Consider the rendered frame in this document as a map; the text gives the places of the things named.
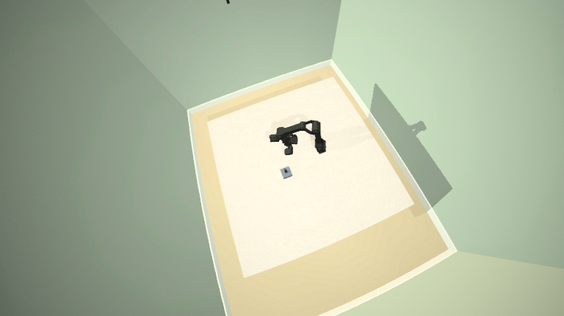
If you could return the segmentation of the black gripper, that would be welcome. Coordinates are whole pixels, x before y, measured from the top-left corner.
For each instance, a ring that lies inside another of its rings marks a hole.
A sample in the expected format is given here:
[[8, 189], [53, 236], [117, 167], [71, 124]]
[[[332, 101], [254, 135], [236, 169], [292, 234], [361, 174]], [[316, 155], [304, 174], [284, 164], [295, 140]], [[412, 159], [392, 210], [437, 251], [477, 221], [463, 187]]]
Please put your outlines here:
[[[290, 138], [289, 138], [289, 141], [290, 141]], [[285, 155], [293, 155], [293, 148], [289, 145], [289, 141], [286, 142], [286, 143], [283, 143], [283, 142], [282, 142], [282, 143], [284, 144], [284, 146], [287, 147], [287, 148], [284, 150], [284, 154], [285, 154]]]

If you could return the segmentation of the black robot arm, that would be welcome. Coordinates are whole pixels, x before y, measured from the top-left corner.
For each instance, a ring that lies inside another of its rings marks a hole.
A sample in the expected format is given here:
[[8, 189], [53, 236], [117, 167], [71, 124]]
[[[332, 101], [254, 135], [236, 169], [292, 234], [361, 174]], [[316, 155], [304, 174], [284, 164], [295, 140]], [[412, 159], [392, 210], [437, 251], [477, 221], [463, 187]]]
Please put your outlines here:
[[[310, 131], [309, 129], [306, 128], [306, 125], [312, 123], [312, 131]], [[293, 134], [292, 137], [290, 137], [289, 135], [295, 132], [300, 132], [300, 131], [304, 131], [307, 132], [309, 134], [313, 134], [315, 135], [315, 148], [317, 149], [317, 152], [319, 152], [319, 154], [323, 154], [326, 152], [326, 145], [325, 145], [325, 140], [323, 140], [322, 135], [321, 135], [321, 122], [320, 121], [316, 121], [316, 120], [309, 120], [309, 121], [301, 121], [298, 124], [295, 124], [293, 126], [289, 126], [289, 127], [279, 127], [277, 128], [277, 132], [276, 134], [271, 134], [269, 136], [270, 138], [270, 142], [279, 142], [279, 140], [281, 140], [283, 143], [286, 143], [289, 141], [289, 145], [291, 146], [292, 144], [297, 145], [298, 143], [298, 137], [296, 134]]]

